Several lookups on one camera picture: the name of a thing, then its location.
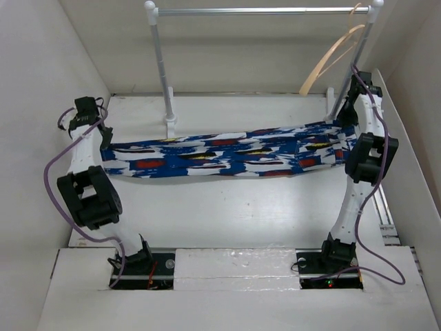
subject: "screw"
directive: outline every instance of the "screw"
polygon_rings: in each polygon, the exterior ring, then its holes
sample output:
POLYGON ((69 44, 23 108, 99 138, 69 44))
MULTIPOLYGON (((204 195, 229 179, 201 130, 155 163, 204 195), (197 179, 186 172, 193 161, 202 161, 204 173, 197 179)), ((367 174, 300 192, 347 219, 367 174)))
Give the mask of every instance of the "screw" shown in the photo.
POLYGON ((165 267, 166 267, 167 269, 173 269, 173 268, 174 268, 174 260, 172 260, 172 259, 167 260, 167 261, 165 262, 165 267))
POLYGON ((299 258, 298 260, 297 260, 297 265, 300 267, 300 268, 306 268, 306 259, 304 258, 304 257, 301 257, 301 258, 299 258))

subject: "white floor panel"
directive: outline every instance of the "white floor panel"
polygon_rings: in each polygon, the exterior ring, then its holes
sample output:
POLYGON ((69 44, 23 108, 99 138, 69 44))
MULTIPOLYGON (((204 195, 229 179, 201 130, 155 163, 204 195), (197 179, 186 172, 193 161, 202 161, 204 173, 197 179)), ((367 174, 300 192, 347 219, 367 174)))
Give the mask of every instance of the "white floor panel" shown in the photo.
MULTIPOLYGON (((408 247, 383 246, 374 250, 396 264, 405 275, 406 284, 392 284, 363 271, 364 292, 424 291, 422 279, 408 247)), ((394 269, 361 248, 357 249, 357 258, 361 266, 400 280, 394 269)), ((174 289, 297 291, 300 289, 298 273, 290 269, 295 260, 296 250, 286 248, 181 249, 176 251, 174 289)))
MULTIPOLYGON (((365 291, 237 291, 216 287, 106 290, 110 278, 106 258, 113 253, 113 249, 106 248, 61 250, 38 331, 438 330, 422 280, 406 247, 382 247, 379 253, 397 264, 407 284, 400 287, 363 273, 365 291)), ((200 255, 196 252, 192 259, 200 255)), ((396 277, 389 266, 377 263, 376 258, 361 251, 358 255, 363 266, 396 277)), ((179 259, 183 255, 178 255, 176 265, 188 262, 179 259)), ((283 267, 288 269, 290 263, 286 260, 283 267)), ((261 266, 267 276, 281 275, 280 270, 272 272, 265 261, 261 266)), ((185 275, 213 276, 210 270, 201 268, 182 270, 181 277, 185 275)), ((290 280, 293 284, 298 282, 297 277, 290 280)))
MULTIPOLYGON (((176 136, 296 126, 321 121, 324 97, 177 97, 176 136)), ((112 97, 106 124, 113 142, 163 139, 161 97, 112 97)), ((343 167, 297 177, 112 177, 123 203, 121 220, 152 247, 321 247, 337 219, 346 188, 343 167)), ((372 202, 361 233, 382 245, 372 202)), ((77 233, 70 246, 90 246, 77 233)))
POLYGON ((56 248, 18 247, 0 251, 0 330, 35 331, 45 304, 56 248))

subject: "white support post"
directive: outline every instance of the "white support post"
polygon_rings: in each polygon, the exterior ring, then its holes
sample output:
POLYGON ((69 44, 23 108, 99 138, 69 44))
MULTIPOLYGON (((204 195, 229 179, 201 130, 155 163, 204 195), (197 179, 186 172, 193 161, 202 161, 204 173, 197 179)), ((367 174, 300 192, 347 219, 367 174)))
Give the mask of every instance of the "white support post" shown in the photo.
POLYGON ((334 88, 328 88, 326 90, 326 114, 331 114, 335 102, 334 88))
POLYGON ((161 43, 159 41, 158 33, 158 8, 153 1, 146 1, 144 8, 147 10, 147 18, 150 24, 150 30, 152 32, 154 50, 156 55, 156 64, 159 71, 159 79, 161 80, 161 87, 163 90, 164 104, 165 104, 165 122, 167 124, 167 138, 174 137, 174 126, 176 125, 177 117, 173 113, 172 97, 173 89, 168 86, 167 77, 165 76, 165 66, 163 55, 161 52, 161 43))
MULTIPOLYGON (((169 86, 168 92, 170 95, 170 104, 172 105, 172 110, 174 107, 174 95, 173 95, 173 87, 169 86)), ((178 118, 176 115, 172 112, 172 117, 167 118, 167 115, 165 115, 165 123, 167 124, 167 138, 173 138, 174 137, 174 126, 176 125, 176 121, 178 118)))

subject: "white wall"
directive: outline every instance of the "white wall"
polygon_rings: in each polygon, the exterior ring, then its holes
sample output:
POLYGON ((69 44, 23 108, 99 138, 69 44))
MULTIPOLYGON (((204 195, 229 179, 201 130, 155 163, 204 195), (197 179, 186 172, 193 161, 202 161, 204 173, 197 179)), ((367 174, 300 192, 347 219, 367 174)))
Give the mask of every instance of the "white wall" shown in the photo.
MULTIPOLYGON (((160 91, 144 0, 60 2, 111 92, 160 91)), ((326 7, 357 2, 156 0, 160 8, 326 7)), ((385 1, 366 55, 397 2, 385 1)), ((365 19, 359 15, 354 21, 365 19)), ((401 22, 404 19, 413 22, 412 17, 403 17, 401 22)), ((348 28, 347 15, 161 17, 158 22, 169 83, 179 92, 297 92, 323 54, 348 28)), ((394 38, 387 35, 389 42, 394 38)), ((311 91, 339 88, 349 59, 348 55, 346 61, 324 74, 311 91)))
POLYGON ((387 81, 413 149, 441 212, 441 1, 387 81))
POLYGON ((70 233, 45 193, 43 169, 67 141, 58 116, 87 94, 109 97, 58 1, 0 0, 0 330, 37 328, 70 233))
POLYGON ((399 60, 415 39, 424 20, 440 0, 399 0, 388 16, 366 60, 365 69, 378 68, 384 79, 396 69, 399 60))
MULTIPOLYGON (((387 81, 390 95, 409 135, 438 213, 441 212, 440 31, 441 1, 437 1, 387 81)), ((414 185, 414 177, 416 175, 413 172, 396 174, 396 183, 405 183, 402 189, 398 187, 402 184, 389 184, 390 188, 395 186, 395 190, 406 192, 410 200, 418 202, 418 207, 414 211, 404 212, 406 208, 402 204, 395 204, 390 200, 389 203, 402 242, 416 247, 429 297, 440 323, 441 220, 429 207, 433 202, 429 198, 422 201, 421 188, 414 185)), ((392 178, 388 175, 386 181, 390 180, 392 178)))

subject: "white panel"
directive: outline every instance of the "white panel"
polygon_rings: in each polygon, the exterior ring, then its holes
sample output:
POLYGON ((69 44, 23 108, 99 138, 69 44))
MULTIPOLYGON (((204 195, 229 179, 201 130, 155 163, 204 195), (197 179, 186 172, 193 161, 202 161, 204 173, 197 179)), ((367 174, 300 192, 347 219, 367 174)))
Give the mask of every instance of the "white panel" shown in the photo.
MULTIPOLYGON (((441 6, 437 7, 436 12, 441 12, 441 6)), ((440 25, 439 17, 440 15, 433 15, 428 20, 429 27, 435 22, 440 25)), ((412 142, 404 130, 384 81, 378 73, 375 75, 375 82, 383 89, 383 108, 394 110, 384 112, 384 117, 389 123, 392 136, 400 140, 396 159, 384 181, 384 192, 402 243, 416 248, 429 298, 440 322, 441 267, 438 261, 441 251, 441 218, 434 203, 435 201, 440 205, 437 194, 440 186, 437 182, 441 180, 438 170, 441 159, 439 139, 436 138, 440 133, 437 87, 439 86, 440 66, 439 61, 437 59, 435 61, 437 54, 435 47, 437 43, 438 46, 440 44, 435 31, 435 28, 432 30, 424 26, 424 34, 418 39, 418 43, 424 45, 421 48, 423 54, 417 53, 416 49, 411 49, 411 53, 414 54, 413 61, 406 60, 401 71, 397 71, 388 81, 388 86, 395 91, 396 98, 393 102, 400 107, 400 116, 406 122, 412 142), (433 61, 427 59, 429 55, 433 57, 433 61), (412 147, 416 152, 418 151, 418 160, 412 147), (430 183, 431 191, 424 180, 418 161, 426 169, 425 179, 430 183)))
MULTIPOLYGON (((394 285, 362 272, 364 291, 368 293, 410 292, 424 288, 408 247, 374 249, 393 261, 405 274, 404 286, 394 285)), ((357 249, 361 266, 381 271, 400 280, 396 271, 363 249, 357 249)), ((177 250, 174 273, 175 290, 299 290, 298 273, 290 270, 296 261, 295 250, 266 248, 256 250, 177 250)))
POLYGON ((57 249, 0 252, 0 330, 35 331, 57 249))
POLYGON ((177 250, 174 290, 299 290, 294 249, 177 250))
POLYGON ((387 81, 440 0, 399 0, 391 9, 363 69, 379 68, 387 81))
MULTIPOLYGON (((70 233, 45 193, 43 169, 69 141, 58 116, 85 95, 109 97, 59 2, 0 0, 2 331, 37 328, 70 233)), ((68 166, 69 157, 54 166, 53 186, 68 166)))
MULTIPOLYGON (((177 97, 176 136, 296 126, 321 121, 324 97, 177 97)), ((160 97, 112 97, 114 142, 165 137, 160 97)), ((346 190, 343 167, 297 177, 112 177, 124 222, 152 247, 317 248, 335 223, 346 190)), ((383 245, 368 203, 361 235, 383 245)), ((71 246, 89 245, 73 234, 71 246)))
MULTIPOLYGON (((160 83, 143 0, 61 0, 111 92, 158 92, 160 83)), ((160 8, 354 6, 358 0, 157 0, 160 8)), ((366 47, 370 53, 397 0, 387 0, 366 47)), ((359 15, 354 24, 365 22, 359 15)), ((411 16, 396 20, 411 24, 411 16)), ((348 29, 348 15, 160 17, 169 83, 177 92, 298 92, 348 29)), ((395 35, 388 34, 388 41, 395 35)), ((340 88, 351 54, 313 87, 340 88)))
MULTIPOLYGON (((408 248, 384 248, 409 280, 404 291, 122 291, 90 289, 109 279, 95 267, 105 250, 67 249, 60 256, 38 331, 53 330, 329 330, 436 331, 429 301, 408 248), (82 268, 77 269, 82 260, 82 268)), ((364 276, 366 283, 376 279, 364 276)))

